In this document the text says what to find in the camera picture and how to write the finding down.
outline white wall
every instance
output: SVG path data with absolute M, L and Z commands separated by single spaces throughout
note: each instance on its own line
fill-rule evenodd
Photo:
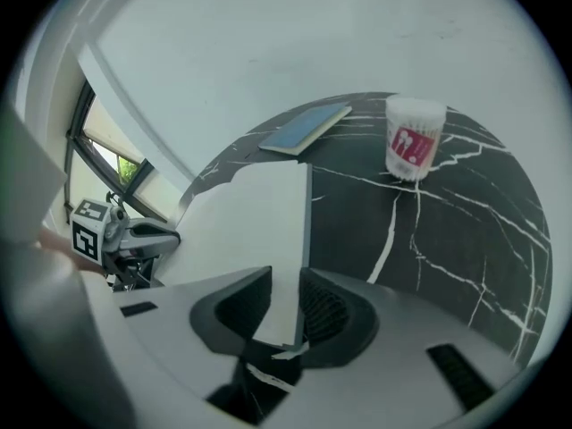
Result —
M 572 113 L 513 0 L 129 0 L 92 29 L 147 129 L 193 174 L 274 114 L 347 92 L 435 98 L 487 126 L 546 210 L 554 276 L 534 357 L 550 350 L 572 302 Z

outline red label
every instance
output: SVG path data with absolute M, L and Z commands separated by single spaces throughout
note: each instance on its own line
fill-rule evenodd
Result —
M 403 160 L 418 167 L 429 155 L 434 141 L 411 129 L 401 127 L 395 134 L 391 149 Z

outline black marble table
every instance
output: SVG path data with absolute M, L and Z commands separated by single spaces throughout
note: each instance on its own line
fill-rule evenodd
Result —
M 195 195 L 245 164 L 291 160 L 258 149 L 316 105 L 353 111 L 300 156 L 313 165 L 310 265 L 416 293 L 528 363 L 551 294 L 551 242 L 534 188 L 485 127 L 449 108 L 429 176 L 387 173 L 385 99 L 368 92 L 308 103 L 255 127 L 193 181 Z

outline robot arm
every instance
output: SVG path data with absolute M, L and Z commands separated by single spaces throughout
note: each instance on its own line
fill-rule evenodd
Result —
M 174 251 L 179 233 L 156 219 L 130 219 L 121 204 L 84 198 L 70 217 L 71 250 L 105 273 L 114 274 L 114 290 L 150 286 L 154 260 Z

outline window frame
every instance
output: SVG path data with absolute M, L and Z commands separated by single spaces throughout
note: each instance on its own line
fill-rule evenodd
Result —
M 135 197 L 137 188 L 155 170 L 155 167 L 147 159 L 143 159 L 143 161 L 139 164 L 137 171 L 133 174 L 131 180 L 127 184 L 121 184 L 119 173 L 117 173 L 97 152 L 95 147 L 91 144 L 90 140 L 95 141 L 102 147 L 106 147 L 106 145 L 102 144 L 100 141 L 91 139 L 84 134 L 83 127 L 86 123 L 86 119 L 88 118 L 89 109 L 91 108 L 95 98 L 96 93 L 94 92 L 89 82 L 86 81 L 81 88 L 78 102 L 71 118 L 70 128 L 65 134 L 67 145 L 65 149 L 63 170 L 67 175 L 67 179 L 63 187 L 63 207 L 65 208 L 67 223 L 70 223 L 70 214 L 74 208 L 70 202 L 72 161 L 74 153 L 81 157 L 89 169 L 113 193 L 117 194 L 122 202 L 131 206 L 135 211 L 144 217 L 154 218 L 163 223 L 166 223 L 166 218 L 162 217 L 158 212 L 152 208 L 149 208 L 147 205 Z M 115 150 L 112 149 L 110 149 L 110 151 L 113 151 L 116 155 L 136 164 L 135 161 L 131 161 L 128 157 L 125 157 L 125 155 L 118 154 Z

